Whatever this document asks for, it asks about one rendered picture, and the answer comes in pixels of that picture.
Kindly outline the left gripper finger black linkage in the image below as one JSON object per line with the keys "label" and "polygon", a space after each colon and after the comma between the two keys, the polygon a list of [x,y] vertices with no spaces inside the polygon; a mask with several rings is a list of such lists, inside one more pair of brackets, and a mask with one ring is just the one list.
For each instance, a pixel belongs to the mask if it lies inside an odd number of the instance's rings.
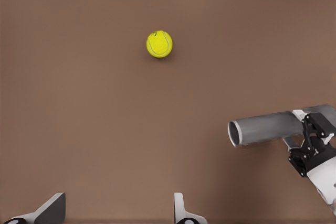
{"label": "left gripper finger black linkage", "polygon": [[318,138],[311,136],[303,140],[299,147],[292,137],[285,137],[283,141],[288,147],[288,160],[301,177],[317,177],[318,175]]}
{"label": "left gripper finger black linkage", "polygon": [[301,121],[303,136],[309,145],[315,136],[324,145],[328,145],[335,136],[335,126],[320,112],[306,113],[303,110],[293,110],[292,114]]}

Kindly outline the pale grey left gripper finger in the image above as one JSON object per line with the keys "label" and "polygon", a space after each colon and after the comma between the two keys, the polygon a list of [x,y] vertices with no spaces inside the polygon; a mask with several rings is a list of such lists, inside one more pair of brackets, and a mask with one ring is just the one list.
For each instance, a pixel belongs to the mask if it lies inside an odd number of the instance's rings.
{"label": "pale grey left gripper finger", "polygon": [[63,224],[66,193],[56,193],[34,212],[12,217],[3,224]]}
{"label": "pale grey left gripper finger", "polygon": [[174,224],[207,224],[207,220],[200,215],[185,209],[182,193],[174,193]]}

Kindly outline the grey tennis tube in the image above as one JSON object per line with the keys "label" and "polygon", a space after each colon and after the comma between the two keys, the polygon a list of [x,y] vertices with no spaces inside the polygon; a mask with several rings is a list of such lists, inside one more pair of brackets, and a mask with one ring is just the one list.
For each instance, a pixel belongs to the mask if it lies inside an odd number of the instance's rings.
{"label": "grey tennis tube", "polygon": [[318,105],[230,121],[229,139],[234,146],[244,146],[299,135],[303,132],[301,120],[310,113],[321,113],[336,126],[336,108]]}

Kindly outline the yellow tennis ball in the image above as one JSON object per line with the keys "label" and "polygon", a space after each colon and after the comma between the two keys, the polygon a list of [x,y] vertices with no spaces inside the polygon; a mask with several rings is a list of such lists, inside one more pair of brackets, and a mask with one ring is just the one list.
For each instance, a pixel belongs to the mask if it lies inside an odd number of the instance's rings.
{"label": "yellow tennis ball", "polygon": [[167,32],[158,30],[149,34],[146,40],[146,48],[151,56],[164,58],[172,51],[173,41]]}

